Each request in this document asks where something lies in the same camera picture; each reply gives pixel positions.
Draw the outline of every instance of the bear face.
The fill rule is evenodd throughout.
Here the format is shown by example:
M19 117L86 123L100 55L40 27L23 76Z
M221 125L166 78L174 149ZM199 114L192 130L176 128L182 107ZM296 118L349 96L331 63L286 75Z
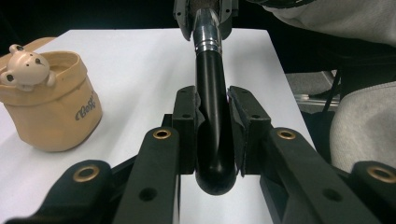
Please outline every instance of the bear face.
M47 86L55 84L55 74L50 71L50 64L43 56L25 51L19 45L12 45L9 51L12 56L7 71L0 75L3 84L16 86L22 91L32 91L34 85L46 80Z

